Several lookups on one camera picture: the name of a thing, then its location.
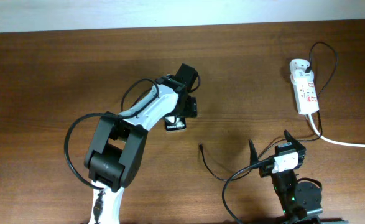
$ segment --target white cable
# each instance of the white cable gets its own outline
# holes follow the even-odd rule
[[[316,126],[315,126],[315,123],[313,122],[312,120],[312,114],[308,114],[307,115],[308,118],[309,118],[309,122],[311,123],[311,127],[313,129],[313,131],[318,135],[320,136],[320,133],[319,131],[317,130]],[[333,140],[330,140],[328,138],[326,138],[324,135],[320,136],[320,138],[322,138],[323,140],[325,140],[326,142],[330,142],[330,143],[333,143],[333,144],[339,144],[339,145],[342,145],[342,146],[353,146],[353,147],[365,147],[365,144],[353,144],[353,143],[345,143],[345,142],[338,142],[338,141],[333,141]]]

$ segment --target small square object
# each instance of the small square object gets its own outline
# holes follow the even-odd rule
[[[177,118],[177,122],[175,122],[174,124],[164,120],[164,124],[165,130],[168,132],[181,131],[187,128],[187,122],[185,121],[185,118]]]

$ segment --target power strip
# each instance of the power strip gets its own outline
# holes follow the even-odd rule
[[[305,73],[309,62],[304,59],[294,59],[290,62],[290,79],[294,87],[295,101],[299,114],[313,114],[319,110],[318,97],[316,96],[313,82],[313,71]]]

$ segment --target wooden table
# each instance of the wooden table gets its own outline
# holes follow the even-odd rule
[[[122,94],[140,78],[175,73],[181,63],[201,75],[199,115],[188,129],[149,133],[141,169],[124,193],[123,223],[223,223],[222,177],[249,162],[287,129],[313,134],[298,115],[289,62],[308,58],[323,40],[339,53],[337,73],[320,98],[325,136],[365,143],[365,20],[289,22],[153,29],[76,30],[0,34],[0,223],[83,223],[92,190],[70,172],[63,156],[69,125],[87,113],[119,112]],[[314,50],[318,90],[333,54]],[[147,86],[127,99],[130,105]],[[73,132],[70,154],[87,177],[83,158],[97,119]],[[300,177],[323,183],[322,218],[365,223],[365,149],[306,143]],[[234,182],[229,206],[245,221],[282,215],[270,177],[255,171]]]

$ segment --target white wall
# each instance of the white wall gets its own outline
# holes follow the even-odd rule
[[[365,0],[0,0],[0,32],[365,19]]]

